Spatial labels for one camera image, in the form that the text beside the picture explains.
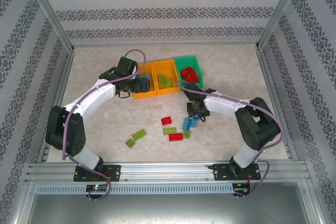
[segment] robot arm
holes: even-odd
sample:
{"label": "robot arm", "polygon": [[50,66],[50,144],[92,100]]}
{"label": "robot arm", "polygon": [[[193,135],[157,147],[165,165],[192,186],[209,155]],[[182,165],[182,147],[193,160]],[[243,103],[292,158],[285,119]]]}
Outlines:
{"label": "robot arm", "polygon": [[[188,84],[186,88],[201,91],[194,83]],[[209,116],[210,112],[213,111],[237,119],[244,140],[240,150],[230,160],[230,170],[237,177],[254,162],[261,148],[280,133],[278,125],[270,116],[240,102],[220,98],[221,94],[216,92],[216,90],[208,89],[205,93],[215,94],[218,97],[195,94],[188,91],[184,91],[184,93],[191,101],[191,103],[187,104],[189,117],[199,116],[204,122],[205,117]],[[270,112],[269,107],[262,98],[241,101],[254,104]]]}
{"label": "robot arm", "polygon": [[[120,97],[122,91],[128,94],[130,92],[149,91],[150,82],[146,78],[128,79],[101,86],[108,81],[135,73],[137,67],[138,64],[135,61],[121,57],[118,66],[101,74],[97,82],[81,97],[63,108],[59,106],[53,107],[49,114],[46,142],[58,150],[62,149],[65,120],[69,112],[76,106],[69,120],[66,153],[90,169],[102,170],[102,158],[92,152],[86,145],[84,123],[99,106],[116,95]],[[92,89],[96,89],[96,91],[89,94],[79,105],[76,105],[80,98]]]}

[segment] patterned wallpaper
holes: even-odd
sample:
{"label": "patterned wallpaper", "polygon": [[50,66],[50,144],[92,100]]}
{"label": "patterned wallpaper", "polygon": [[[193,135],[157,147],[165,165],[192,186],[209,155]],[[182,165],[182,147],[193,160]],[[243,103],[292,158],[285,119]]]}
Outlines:
{"label": "patterned wallpaper", "polygon": [[257,42],[279,0],[50,0],[74,45]]}
{"label": "patterned wallpaper", "polygon": [[291,0],[264,54],[327,223],[336,223],[336,0]]}
{"label": "patterned wallpaper", "polygon": [[67,52],[37,0],[0,0],[0,223],[36,161]]}

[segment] green lego brick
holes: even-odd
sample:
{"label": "green lego brick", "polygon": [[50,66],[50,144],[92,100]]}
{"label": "green lego brick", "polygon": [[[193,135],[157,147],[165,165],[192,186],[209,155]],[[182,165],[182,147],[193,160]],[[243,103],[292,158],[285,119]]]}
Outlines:
{"label": "green lego brick", "polygon": [[189,138],[190,137],[190,131],[183,131],[183,137]]}
{"label": "green lego brick", "polygon": [[126,142],[126,145],[131,149],[131,148],[133,148],[133,146],[135,145],[135,141],[129,139],[129,140]]}
{"label": "green lego brick", "polygon": [[137,141],[140,138],[146,136],[146,131],[144,129],[142,129],[142,130],[134,133],[132,136],[133,136],[134,141]]}
{"label": "green lego brick", "polygon": [[176,127],[171,127],[171,128],[163,128],[163,135],[169,135],[176,133]]}
{"label": "green lego brick", "polygon": [[158,80],[159,86],[164,86],[164,79],[165,79],[165,75],[164,74],[160,74],[159,75],[159,80]]}
{"label": "green lego brick", "polygon": [[172,78],[167,78],[166,80],[166,89],[171,88],[173,85],[173,79]]}

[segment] metal plate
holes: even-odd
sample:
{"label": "metal plate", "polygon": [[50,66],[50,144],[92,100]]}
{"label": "metal plate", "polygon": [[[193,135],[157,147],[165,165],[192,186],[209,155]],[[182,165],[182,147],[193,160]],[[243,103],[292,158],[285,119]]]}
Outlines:
{"label": "metal plate", "polygon": [[261,180],[261,175],[259,171],[258,164],[251,164],[250,168],[245,172],[241,173],[238,178],[233,175],[230,171],[229,164],[213,164],[209,166],[209,169],[213,170],[215,180],[226,181],[226,180],[247,180],[247,175],[249,174],[251,180]]}
{"label": "metal plate", "polygon": [[[118,182],[120,178],[120,165],[104,165],[103,174],[108,176],[111,182]],[[88,176],[89,172],[83,168],[76,166],[74,181],[75,182],[99,182],[106,181],[105,178],[99,176],[98,179]]]}

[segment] marble surface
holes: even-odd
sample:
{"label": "marble surface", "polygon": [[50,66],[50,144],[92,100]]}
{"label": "marble surface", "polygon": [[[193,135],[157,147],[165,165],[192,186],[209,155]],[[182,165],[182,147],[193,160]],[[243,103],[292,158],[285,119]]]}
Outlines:
{"label": "marble surface", "polygon": [[[139,48],[148,61],[196,55],[204,75],[204,87],[239,99],[261,97],[271,107],[253,45],[180,45],[79,48],[72,64],[63,105],[88,90],[104,71],[116,66],[128,50]],[[130,58],[142,62],[134,52]],[[192,129],[188,140],[169,142],[162,133],[161,118],[171,116],[182,131],[187,116],[187,98],[182,92],[156,97],[128,99],[115,97],[94,112],[85,124],[88,146],[104,161],[210,161],[229,160],[243,144],[235,119],[211,113],[205,123]],[[129,149],[125,142],[133,133],[145,129],[147,136]],[[260,158],[288,158],[285,146],[264,152]],[[51,148],[47,162],[63,162],[61,151]]]}

